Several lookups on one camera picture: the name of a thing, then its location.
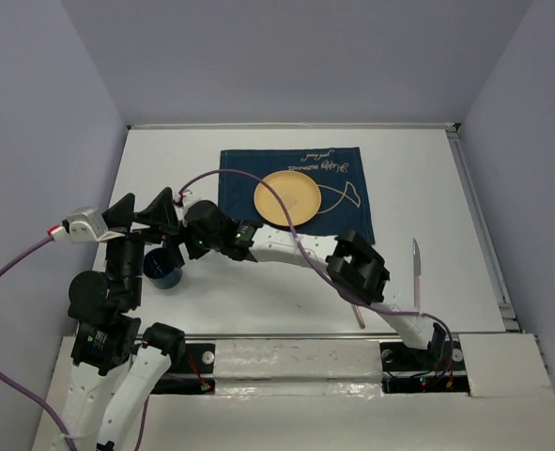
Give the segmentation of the tan round plate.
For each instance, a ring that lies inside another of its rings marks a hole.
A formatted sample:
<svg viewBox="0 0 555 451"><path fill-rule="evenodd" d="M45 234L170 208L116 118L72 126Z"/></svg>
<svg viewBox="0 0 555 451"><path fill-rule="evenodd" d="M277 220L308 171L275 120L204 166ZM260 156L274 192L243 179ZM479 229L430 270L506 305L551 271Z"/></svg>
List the tan round plate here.
<svg viewBox="0 0 555 451"><path fill-rule="evenodd" d="M313 219L321 206L318 185L307 175L297 171L277 171L263 178L280 197L294 226ZM272 192L259 183L254 190L254 206L260 216L274 226L288 226L281 204Z"/></svg>

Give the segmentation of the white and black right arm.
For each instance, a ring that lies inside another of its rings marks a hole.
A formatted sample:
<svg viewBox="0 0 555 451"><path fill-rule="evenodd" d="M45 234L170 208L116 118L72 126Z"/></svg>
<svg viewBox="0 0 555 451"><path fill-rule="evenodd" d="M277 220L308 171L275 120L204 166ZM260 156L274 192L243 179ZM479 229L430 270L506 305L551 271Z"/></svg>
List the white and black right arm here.
<svg viewBox="0 0 555 451"><path fill-rule="evenodd" d="M188 257L215 251L234 261L283 263L309 268L354 306L378 314L409 349L409 358L429 368L449 357L449 328L417 309L384 302L391 279L384 258L357 232L339 236L293 234L253 221L235 221L209 200L174 202L182 213L179 237Z"/></svg>

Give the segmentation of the dark blue cup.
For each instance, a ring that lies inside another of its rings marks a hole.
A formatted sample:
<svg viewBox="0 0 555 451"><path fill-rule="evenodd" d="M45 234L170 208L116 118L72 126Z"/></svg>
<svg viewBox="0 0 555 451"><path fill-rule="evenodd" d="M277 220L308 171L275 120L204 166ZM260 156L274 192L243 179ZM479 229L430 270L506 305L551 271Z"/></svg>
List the dark blue cup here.
<svg viewBox="0 0 555 451"><path fill-rule="evenodd" d="M182 270L176 266L165 248L155 248L145 254L143 274L157 289L174 288L182 278Z"/></svg>

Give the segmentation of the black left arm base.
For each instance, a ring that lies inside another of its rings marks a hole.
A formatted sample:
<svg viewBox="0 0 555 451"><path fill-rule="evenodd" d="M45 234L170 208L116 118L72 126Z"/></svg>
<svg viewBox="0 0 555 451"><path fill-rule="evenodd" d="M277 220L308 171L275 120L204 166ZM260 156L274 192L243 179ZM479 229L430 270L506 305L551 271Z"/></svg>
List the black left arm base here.
<svg viewBox="0 0 555 451"><path fill-rule="evenodd" d="M212 342L193 342L178 364L170 368L156 382L152 395L202 396L215 391L214 364L216 345Z"/></svg>

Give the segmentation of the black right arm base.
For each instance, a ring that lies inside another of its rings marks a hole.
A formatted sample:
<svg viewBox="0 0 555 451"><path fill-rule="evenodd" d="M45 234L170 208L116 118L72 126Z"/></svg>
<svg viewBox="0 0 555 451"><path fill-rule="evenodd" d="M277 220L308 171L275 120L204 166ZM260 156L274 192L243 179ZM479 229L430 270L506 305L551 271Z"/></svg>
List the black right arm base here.
<svg viewBox="0 0 555 451"><path fill-rule="evenodd" d="M386 341L379 344L382 367L382 391L386 395L470 392L469 378L460 341L454 341L453 353L443 362L419 363L402 342Z"/></svg>

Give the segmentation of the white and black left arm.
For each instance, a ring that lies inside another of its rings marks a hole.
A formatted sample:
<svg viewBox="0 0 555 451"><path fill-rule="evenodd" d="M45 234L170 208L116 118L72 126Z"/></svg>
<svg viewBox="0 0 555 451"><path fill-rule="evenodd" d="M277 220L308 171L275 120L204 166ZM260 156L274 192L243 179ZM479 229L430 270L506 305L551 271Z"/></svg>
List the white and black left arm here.
<svg viewBox="0 0 555 451"><path fill-rule="evenodd" d="M56 241L102 242L104 268L84 271L69 285L68 315L78 323L71 351L70 386L61 419L65 431L53 450L94 450L116 379L128 364L141 326L130 317L142 299L145 249L174 243L179 221L171 188L143 210L125 194L107 211L81 209L52 232Z"/></svg>

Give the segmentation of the dark blue patterned cloth napkin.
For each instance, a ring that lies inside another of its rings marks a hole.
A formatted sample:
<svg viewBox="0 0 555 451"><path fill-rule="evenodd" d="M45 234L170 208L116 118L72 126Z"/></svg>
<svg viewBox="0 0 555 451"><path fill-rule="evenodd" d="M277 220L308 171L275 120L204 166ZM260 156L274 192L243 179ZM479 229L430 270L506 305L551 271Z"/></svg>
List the dark blue patterned cloth napkin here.
<svg viewBox="0 0 555 451"><path fill-rule="evenodd" d="M226 149L220 155L218 206L235 220L261 219L254 206L257 183L232 174L232 169L264 178L274 172L294 170L310 177L321 192L317 215L299 233L328 236L348 229L375 242L361 150L355 148Z"/></svg>

